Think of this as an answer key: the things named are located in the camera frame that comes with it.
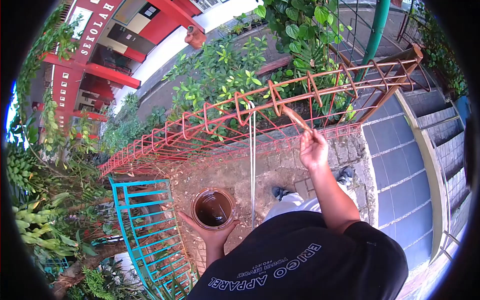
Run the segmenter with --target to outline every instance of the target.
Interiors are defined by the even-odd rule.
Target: white rope
[[[252,101],[248,101],[248,109],[255,108],[255,104]],[[252,199],[252,230],[255,229],[255,159],[256,159],[256,145],[257,145],[257,132],[256,132],[256,111],[250,116],[249,120],[250,129],[250,198]]]

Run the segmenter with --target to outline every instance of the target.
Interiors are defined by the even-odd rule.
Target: sneaker
[[[291,194],[292,192],[285,190],[284,188],[281,188],[279,186],[275,186],[272,188],[272,194],[273,196],[279,200],[282,201],[283,196]]]
[[[350,167],[347,167],[340,173],[340,178],[338,178],[337,182],[339,184],[343,184],[348,187],[349,185],[352,184],[352,180],[353,180],[353,169]]]

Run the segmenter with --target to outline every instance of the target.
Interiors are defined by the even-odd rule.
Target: brown liquid
[[[230,217],[231,205],[219,192],[205,191],[195,205],[195,213],[200,222],[210,227],[220,226]]]

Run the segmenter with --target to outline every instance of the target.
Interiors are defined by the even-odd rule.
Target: door
[[[118,23],[113,25],[107,37],[145,55],[155,47],[154,43]]]

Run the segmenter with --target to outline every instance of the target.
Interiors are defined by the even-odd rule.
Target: hand
[[[233,231],[235,226],[237,226],[240,223],[240,220],[233,220],[233,222],[228,227],[223,228],[222,230],[209,231],[198,226],[197,223],[195,223],[195,221],[191,217],[187,216],[185,213],[179,212],[179,216],[185,222],[187,222],[188,225],[192,226],[193,229],[195,229],[195,231],[198,232],[200,237],[204,240],[207,248],[212,248],[212,249],[221,248],[222,251],[223,251],[223,245],[227,241],[228,236]]]
[[[300,161],[308,171],[330,170],[328,167],[328,144],[322,134],[313,130],[312,137],[307,131],[303,132],[300,140]]]

